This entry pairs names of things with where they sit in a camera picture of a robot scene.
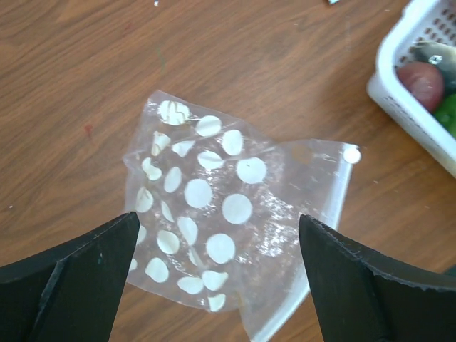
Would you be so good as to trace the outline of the green fake apple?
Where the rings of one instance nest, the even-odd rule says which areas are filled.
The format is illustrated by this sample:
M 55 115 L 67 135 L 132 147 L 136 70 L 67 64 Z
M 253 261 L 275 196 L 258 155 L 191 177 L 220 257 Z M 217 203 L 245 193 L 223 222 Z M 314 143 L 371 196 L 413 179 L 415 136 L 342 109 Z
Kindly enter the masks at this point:
M 433 113 L 434 118 L 441 126 L 456 138 L 456 95 L 449 95 Z

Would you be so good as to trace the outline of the polka dot zip bag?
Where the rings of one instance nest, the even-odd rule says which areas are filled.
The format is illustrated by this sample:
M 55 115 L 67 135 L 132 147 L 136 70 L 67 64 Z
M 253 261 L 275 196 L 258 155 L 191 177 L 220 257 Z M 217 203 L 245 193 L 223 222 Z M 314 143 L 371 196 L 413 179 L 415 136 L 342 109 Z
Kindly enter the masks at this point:
M 123 161 L 140 230 L 128 281 L 212 313 L 239 310 L 268 341 L 309 293 L 298 225 L 337 227 L 356 145 L 275 142 L 252 125 L 154 92 Z

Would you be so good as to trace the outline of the silver fake fish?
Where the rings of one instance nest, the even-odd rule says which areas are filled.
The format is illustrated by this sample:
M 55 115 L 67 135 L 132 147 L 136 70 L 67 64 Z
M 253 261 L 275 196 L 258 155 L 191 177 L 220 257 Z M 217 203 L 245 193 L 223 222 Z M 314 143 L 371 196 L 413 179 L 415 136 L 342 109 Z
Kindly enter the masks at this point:
M 416 61 L 429 63 L 441 72 L 445 94 L 455 93 L 455 47 L 436 41 L 419 41 L 411 53 Z

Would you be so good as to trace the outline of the dark red fake plum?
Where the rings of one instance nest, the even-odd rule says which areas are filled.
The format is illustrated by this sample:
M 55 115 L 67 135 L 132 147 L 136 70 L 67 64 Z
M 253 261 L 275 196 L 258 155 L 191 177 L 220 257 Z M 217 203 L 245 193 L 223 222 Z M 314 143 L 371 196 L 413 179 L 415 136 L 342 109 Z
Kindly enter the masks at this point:
M 426 110 L 431 113 L 437 109 L 444 96 L 444 80 L 436 67 L 416 61 L 398 68 L 396 75 Z

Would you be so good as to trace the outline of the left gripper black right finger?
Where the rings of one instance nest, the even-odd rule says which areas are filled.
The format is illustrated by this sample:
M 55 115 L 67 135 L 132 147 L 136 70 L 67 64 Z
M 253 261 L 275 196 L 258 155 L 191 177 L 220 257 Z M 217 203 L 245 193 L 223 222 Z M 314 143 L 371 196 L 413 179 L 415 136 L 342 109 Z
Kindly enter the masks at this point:
M 454 341 L 455 269 L 391 258 L 310 215 L 299 242 L 325 341 Z

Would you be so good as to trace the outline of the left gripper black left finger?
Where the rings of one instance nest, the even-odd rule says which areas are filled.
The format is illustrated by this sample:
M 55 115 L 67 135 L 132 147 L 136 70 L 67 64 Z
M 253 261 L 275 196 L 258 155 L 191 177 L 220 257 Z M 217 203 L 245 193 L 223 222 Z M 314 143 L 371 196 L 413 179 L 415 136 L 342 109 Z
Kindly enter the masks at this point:
M 108 341 L 140 223 L 128 212 L 1 268 L 2 341 Z

